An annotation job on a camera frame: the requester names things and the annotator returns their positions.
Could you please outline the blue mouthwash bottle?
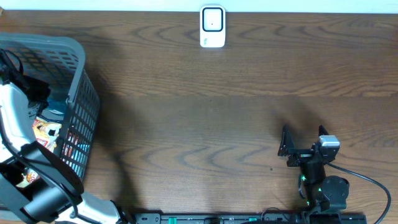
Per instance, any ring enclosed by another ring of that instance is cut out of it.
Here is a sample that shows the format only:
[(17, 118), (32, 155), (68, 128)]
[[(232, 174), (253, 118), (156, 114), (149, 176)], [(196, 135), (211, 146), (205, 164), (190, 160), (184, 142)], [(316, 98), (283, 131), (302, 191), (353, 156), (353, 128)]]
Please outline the blue mouthwash bottle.
[(56, 101), (51, 98), (47, 102), (49, 105), (43, 110), (42, 117), (49, 121), (63, 121), (67, 110), (65, 102)]

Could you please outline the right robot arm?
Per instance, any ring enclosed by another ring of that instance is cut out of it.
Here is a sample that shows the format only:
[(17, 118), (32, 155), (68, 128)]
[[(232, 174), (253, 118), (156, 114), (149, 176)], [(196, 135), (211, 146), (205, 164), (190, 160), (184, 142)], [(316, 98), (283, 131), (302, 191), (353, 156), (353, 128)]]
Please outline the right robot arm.
[(335, 160), (340, 149), (336, 136), (323, 126), (318, 128), (318, 140), (309, 149), (295, 147), (288, 125), (282, 128), (282, 139), (277, 153), (287, 158), (287, 166), (299, 167), (299, 193), (307, 201), (300, 212), (301, 223), (341, 223), (341, 211), (346, 209), (349, 182), (336, 175), (326, 175), (325, 164)]

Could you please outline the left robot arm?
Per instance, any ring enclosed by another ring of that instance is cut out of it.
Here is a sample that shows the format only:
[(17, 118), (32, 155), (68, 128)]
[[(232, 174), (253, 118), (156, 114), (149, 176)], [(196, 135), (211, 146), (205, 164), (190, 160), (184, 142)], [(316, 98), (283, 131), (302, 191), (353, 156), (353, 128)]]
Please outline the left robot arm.
[(126, 223), (110, 200), (84, 190), (99, 98), (75, 77), (63, 118), (45, 111), (50, 87), (31, 77), (1, 84), (1, 202), (26, 223)]

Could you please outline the yellow snack bag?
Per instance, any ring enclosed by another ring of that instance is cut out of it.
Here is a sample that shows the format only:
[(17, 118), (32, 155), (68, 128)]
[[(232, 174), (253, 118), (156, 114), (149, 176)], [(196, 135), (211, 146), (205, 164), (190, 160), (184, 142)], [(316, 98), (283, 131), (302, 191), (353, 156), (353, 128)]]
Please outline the yellow snack bag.
[[(55, 141), (59, 136), (61, 127), (60, 123), (47, 121), (41, 117), (36, 117), (32, 125), (36, 140), (50, 152), (53, 152), (57, 146)], [(17, 186), (25, 188), (38, 179), (40, 179), (39, 174), (33, 169), (28, 168), (22, 173), (22, 181)]]

